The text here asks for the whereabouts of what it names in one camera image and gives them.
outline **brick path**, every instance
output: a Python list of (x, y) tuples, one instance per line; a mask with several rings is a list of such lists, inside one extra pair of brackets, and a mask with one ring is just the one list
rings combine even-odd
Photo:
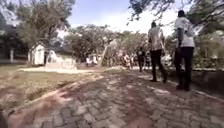
[(42, 108), (31, 108), (12, 115), (11, 127), (224, 128), (222, 100), (177, 92), (171, 83), (151, 83), (147, 74), (134, 71), (104, 73), (101, 79), (62, 89)]

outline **shoe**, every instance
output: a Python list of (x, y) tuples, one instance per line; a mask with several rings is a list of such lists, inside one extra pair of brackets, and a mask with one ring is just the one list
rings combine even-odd
[(182, 85), (177, 85), (176, 89), (177, 90), (184, 90), (184, 87)]
[(167, 78), (166, 77), (163, 79), (163, 83), (164, 84), (167, 83)]
[(186, 92), (189, 92), (191, 89), (190, 89), (190, 87), (185, 87), (184, 88), (184, 91), (186, 91)]
[(152, 79), (152, 80), (150, 80), (151, 82), (157, 82), (157, 80), (156, 79)]

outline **post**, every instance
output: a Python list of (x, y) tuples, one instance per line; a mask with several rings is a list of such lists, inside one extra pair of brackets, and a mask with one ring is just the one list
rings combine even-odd
[(14, 50), (10, 49), (10, 62), (13, 63), (14, 61)]

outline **tree trunk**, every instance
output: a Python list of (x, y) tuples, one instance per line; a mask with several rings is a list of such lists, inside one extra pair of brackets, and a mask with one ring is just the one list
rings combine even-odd
[(13, 63), (14, 61), (14, 50), (10, 49), (10, 62)]
[(105, 58), (105, 55), (106, 55), (106, 52), (107, 52), (107, 49), (109, 47), (109, 44), (105, 46), (104, 50), (103, 50), (103, 53), (101, 54), (101, 60), (98, 62), (97, 66), (102, 66), (102, 63), (103, 63), (103, 60)]

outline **hair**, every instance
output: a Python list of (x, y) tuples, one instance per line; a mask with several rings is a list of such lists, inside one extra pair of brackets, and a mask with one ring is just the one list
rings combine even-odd
[(153, 28), (153, 27), (156, 27), (156, 22), (155, 21), (153, 21), (152, 23), (151, 23), (151, 27)]
[(186, 17), (184, 10), (178, 11), (178, 17)]

